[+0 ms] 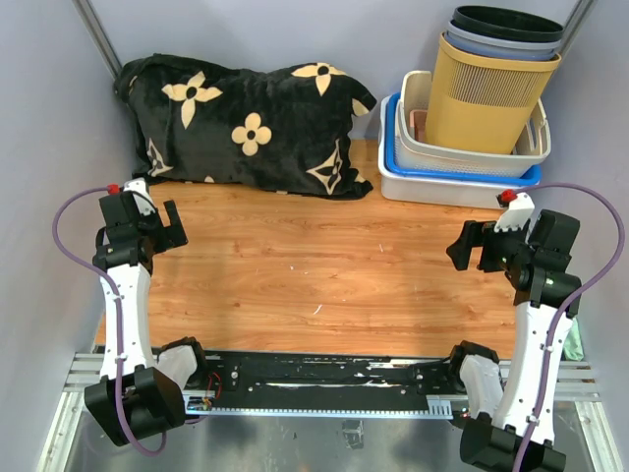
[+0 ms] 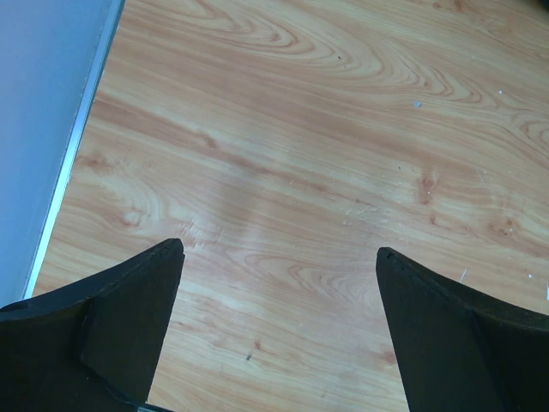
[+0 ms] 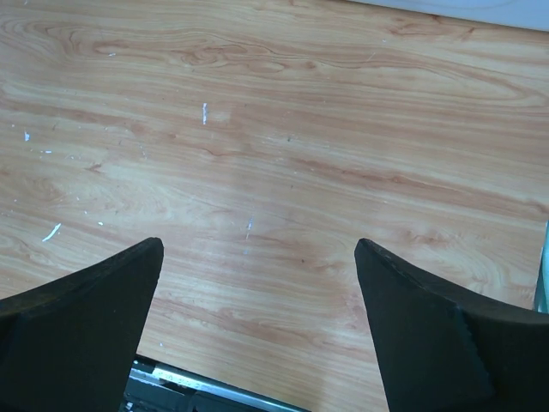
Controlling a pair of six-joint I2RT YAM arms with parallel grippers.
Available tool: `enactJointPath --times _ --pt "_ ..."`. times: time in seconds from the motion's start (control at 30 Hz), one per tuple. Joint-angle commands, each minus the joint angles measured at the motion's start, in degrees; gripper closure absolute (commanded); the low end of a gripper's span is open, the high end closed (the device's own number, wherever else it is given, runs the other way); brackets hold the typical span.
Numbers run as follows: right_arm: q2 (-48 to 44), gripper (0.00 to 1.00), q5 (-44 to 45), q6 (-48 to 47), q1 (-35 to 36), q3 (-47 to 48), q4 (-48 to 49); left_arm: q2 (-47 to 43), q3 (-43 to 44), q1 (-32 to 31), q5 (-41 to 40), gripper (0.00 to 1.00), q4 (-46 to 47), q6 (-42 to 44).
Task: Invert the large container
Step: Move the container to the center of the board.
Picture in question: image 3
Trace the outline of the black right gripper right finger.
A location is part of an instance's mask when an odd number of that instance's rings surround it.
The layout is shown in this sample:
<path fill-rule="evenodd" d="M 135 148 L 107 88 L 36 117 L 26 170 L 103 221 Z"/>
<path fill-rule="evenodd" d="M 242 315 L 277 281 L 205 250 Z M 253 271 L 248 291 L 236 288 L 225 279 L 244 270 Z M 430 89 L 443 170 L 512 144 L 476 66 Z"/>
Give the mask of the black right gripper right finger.
<path fill-rule="evenodd" d="M 392 411 L 545 411 L 548 317 L 362 239 L 354 252 Z"/>

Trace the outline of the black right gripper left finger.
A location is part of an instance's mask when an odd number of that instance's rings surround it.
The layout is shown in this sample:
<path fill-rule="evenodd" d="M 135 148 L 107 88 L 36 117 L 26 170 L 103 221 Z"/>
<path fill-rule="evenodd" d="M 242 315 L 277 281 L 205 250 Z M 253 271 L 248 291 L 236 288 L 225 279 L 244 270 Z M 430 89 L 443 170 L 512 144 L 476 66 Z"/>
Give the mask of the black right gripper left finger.
<path fill-rule="evenodd" d="M 1 301 L 3 411 L 116 411 L 160 278 L 148 238 Z"/>

